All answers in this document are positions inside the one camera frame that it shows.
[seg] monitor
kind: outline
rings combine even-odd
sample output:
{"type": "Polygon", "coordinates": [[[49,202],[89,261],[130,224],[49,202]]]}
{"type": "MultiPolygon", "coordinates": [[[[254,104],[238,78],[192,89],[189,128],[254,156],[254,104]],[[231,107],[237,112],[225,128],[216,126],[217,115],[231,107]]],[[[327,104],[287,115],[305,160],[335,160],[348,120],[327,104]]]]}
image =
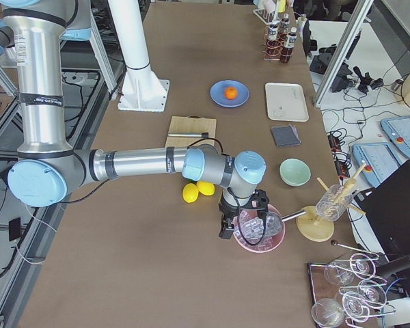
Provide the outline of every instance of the monitor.
{"type": "MultiPolygon", "coordinates": [[[[410,161],[364,198],[356,197],[376,238],[394,260],[410,254],[410,161]]],[[[401,271],[402,286],[410,297],[410,269],[401,271]]]]}

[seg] blue plate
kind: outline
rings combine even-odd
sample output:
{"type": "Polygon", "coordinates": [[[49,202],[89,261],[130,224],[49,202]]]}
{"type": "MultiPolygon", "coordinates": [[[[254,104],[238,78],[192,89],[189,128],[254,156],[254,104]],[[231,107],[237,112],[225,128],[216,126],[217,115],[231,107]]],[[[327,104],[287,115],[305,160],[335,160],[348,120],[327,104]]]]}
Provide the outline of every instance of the blue plate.
{"type": "Polygon", "coordinates": [[[238,107],[247,102],[247,99],[249,98],[249,90],[243,83],[233,80],[224,80],[217,82],[211,87],[210,95],[216,104],[220,106],[238,107]],[[235,99],[230,100],[225,97],[225,89],[227,87],[235,87],[237,89],[238,95],[235,99]]]}

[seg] pink plate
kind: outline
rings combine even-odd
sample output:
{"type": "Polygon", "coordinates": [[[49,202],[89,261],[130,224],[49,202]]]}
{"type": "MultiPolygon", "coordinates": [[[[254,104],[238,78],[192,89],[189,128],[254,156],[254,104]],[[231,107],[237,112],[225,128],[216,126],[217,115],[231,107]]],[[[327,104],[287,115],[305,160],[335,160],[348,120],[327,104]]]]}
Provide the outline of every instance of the pink plate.
{"type": "MultiPolygon", "coordinates": [[[[272,205],[269,204],[268,209],[271,212],[277,213],[281,217],[278,210],[275,207],[273,207],[272,205]]],[[[253,219],[254,217],[257,216],[257,211],[256,210],[242,210],[242,211],[245,211],[248,214],[248,217],[246,218],[246,220],[253,219]]],[[[235,227],[234,236],[235,236],[235,240],[237,241],[237,243],[239,243],[241,245],[241,247],[243,247],[244,249],[247,249],[248,251],[252,251],[254,253],[266,253],[268,251],[273,251],[283,241],[284,235],[286,233],[286,225],[283,222],[282,223],[282,230],[279,234],[276,234],[275,236],[272,236],[272,237],[269,237],[269,238],[266,238],[266,239],[262,240],[261,243],[259,243],[258,245],[251,246],[251,245],[248,245],[243,240],[242,236],[240,235],[240,231],[238,230],[238,222],[237,222],[236,217],[234,218],[233,222],[234,222],[234,227],[235,227]]]]}

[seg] light green bowl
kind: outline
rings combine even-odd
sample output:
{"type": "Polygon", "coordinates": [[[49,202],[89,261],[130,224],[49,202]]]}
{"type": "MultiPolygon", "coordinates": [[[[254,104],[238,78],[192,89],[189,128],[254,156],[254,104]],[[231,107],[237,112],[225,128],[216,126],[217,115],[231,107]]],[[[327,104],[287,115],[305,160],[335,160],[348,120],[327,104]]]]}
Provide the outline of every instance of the light green bowl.
{"type": "Polygon", "coordinates": [[[308,165],[299,159],[286,159],[279,167],[279,174],[281,179],[292,187],[304,185],[312,176],[308,165]]]}

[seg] table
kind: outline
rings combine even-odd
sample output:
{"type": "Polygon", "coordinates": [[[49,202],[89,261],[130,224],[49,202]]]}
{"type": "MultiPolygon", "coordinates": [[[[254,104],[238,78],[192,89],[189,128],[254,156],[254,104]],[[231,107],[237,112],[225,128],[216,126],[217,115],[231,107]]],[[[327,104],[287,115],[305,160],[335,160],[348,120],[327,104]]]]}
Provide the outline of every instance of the table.
{"type": "MultiPolygon", "coordinates": [[[[318,48],[328,47],[332,44],[337,44],[340,40],[346,23],[344,22],[320,22],[310,21],[310,29],[312,30],[312,38],[317,40],[318,48]]],[[[383,77],[384,84],[390,85],[396,79],[400,79],[401,75],[394,67],[394,63],[390,59],[380,40],[377,38],[374,30],[368,23],[361,25],[361,38],[351,55],[348,64],[352,70],[354,66],[359,66],[362,73],[369,72],[370,76],[374,79],[383,77]]],[[[322,76],[311,72],[312,80],[315,87],[321,81],[322,76]]],[[[362,143],[378,143],[389,142],[387,135],[380,127],[380,120],[383,118],[394,118],[397,116],[410,115],[410,108],[408,108],[403,102],[398,102],[400,99],[393,93],[390,88],[381,90],[372,90],[368,92],[368,95],[361,99],[363,106],[368,107],[373,104],[377,104],[378,107],[371,107],[365,109],[366,118],[368,118],[366,125],[363,129],[363,134],[360,134],[361,125],[356,124],[358,120],[363,120],[365,116],[360,111],[346,110],[343,112],[341,109],[345,107],[358,107],[360,104],[352,97],[360,98],[364,96],[357,89],[352,88],[348,91],[348,95],[345,100],[343,92],[332,93],[328,92],[323,99],[321,109],[323,110],[323,119],[325,123],[325,130],[331,131],[339,128],[345,128],[349,135],[360,137],[357,141],[354,141],[354,137],[348,137],[345,139],[343,145],[343,151],[349,152],[349,143],[362,144],[362,143]]],[[[401,161],[406,161],[406,158],[397,151],[396,154],[400,157],[401,161]]],[[[353,174],[356,169],[355,159],[353,160],[353,168],[350,170],[350,174],[353,174]]],[[[365,190],[371,186],[361,174],[357,179],[357,187],[359,190],[365,190]]],[[[384,252],[380,246],[372,228],[366,219],[361,217],[360,214],[350,211],[351,218],[356,220],[353,226],[353,233],[355,240],[361,245],[366,245],[370,251],[384,252]]],[[[397,299],[390,302],[396,307],[396,313],[393,316],[386,317],[386,325],[393,326],[399,324],[410,323],[410,298],[397,299]]]]}
{"type": "MultiPolygon", "coordinates": [[[[152,3],[144,22],[153,71],[170,79],[164,113],[117,110],[111,103],[94,148],[163,147],[173,115],[217,119],[225,151],[260,153],[268,164],[260,188],[283,215],[315,204],[337,176],[301,43],[288,64],[262,59],[264,25],[250,5],[152,3]],[[209,96],[223,79],[243,82],[250,99],[226,109],[209,96]],[[303,86],[310,120],[295,123],[302,144],[276,148],[264,85],[303,86]],[[297,157],[312,170],[302,187],[289,187],[279,164],[297,157]]],[[[19,327],[313,327],[307,262],[329,262],[342,249],[304,238],[294,221],[284,242],[256,255],[234,238],[220,239],[214,196],[187,204],[179,174],[121,178],[84,202],[69,205],[19,327]]],[[[76,199],[92,186],[76,192],[76,199]]],[[[353,244],[346,219],[333,236],[353,244]]]]}

